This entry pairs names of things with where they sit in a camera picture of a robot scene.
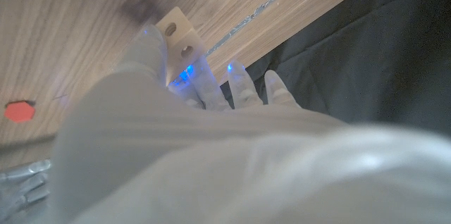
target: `wooden surface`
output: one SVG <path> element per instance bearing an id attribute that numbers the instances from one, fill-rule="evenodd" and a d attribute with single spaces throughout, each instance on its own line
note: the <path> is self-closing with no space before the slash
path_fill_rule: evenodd
<path id="1" fill-rule="evenodd" d="M 0 0 L 0 102 L 35 102 L 33 121 L 0 118 L 0 169 L 46 158 L 70 107 L 102 76 L 145 21 L 179 6 L 216 44 L 267 0 Z M 246 66 L 342 0 L 277 0 L 208 57 L 221 82 L 226 65 Z"/>

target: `blue light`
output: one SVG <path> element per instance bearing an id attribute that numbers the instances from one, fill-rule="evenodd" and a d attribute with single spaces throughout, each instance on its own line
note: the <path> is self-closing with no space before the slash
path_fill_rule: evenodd
<path id="1" fill-rule="evenodd" d="M 186 71 L 188 72 L 188 74 L 192 74 L 192 65 L 189 65 L 189 66 L 186 68 Z"/>
<path id="2" fill-rule="evenodd" d="M 185 71 L 183 71 L 183 72 L 180 74 L 180 77 L 182 78 L 182 80 L 188 80 L 188 74 L 187 74 Z"/>

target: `red button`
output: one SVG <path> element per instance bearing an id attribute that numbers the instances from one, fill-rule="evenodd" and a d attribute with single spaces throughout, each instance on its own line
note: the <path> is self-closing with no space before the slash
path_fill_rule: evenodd
<path id="1" fill-rule="evenodd" d="M 26 101 L 9 103 L 6 106 L 5 116 L 16 123 L 26 122 L 33 119 L 35 108 Z"/>

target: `white fabric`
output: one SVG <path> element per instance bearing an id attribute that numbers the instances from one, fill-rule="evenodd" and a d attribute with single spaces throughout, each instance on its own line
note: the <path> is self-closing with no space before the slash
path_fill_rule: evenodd
<path id="1" fill-rule="evenodd" d="M 268 81 L 276 86 L 274 105 L 230 111 L 211 78 L 196 77 L 209 71 L 203 62 L 190 78 L 209 110 L 192 108 L 161 87 L 166 50 L 152 29 L 60 129 L 43 223 L 451 218 L 451 147 L 444 139 L 350 127 L 292 105 L 277 79 Z"/>

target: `black cloth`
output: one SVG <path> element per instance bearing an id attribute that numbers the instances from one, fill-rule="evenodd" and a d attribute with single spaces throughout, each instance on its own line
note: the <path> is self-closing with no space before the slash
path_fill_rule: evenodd
<path id="1" fill-rule="evenodd" d="M 265 103 L 269 69 L 303 108 L 451 135 L 451 0 L 344 0 L 248 67 Z"/>

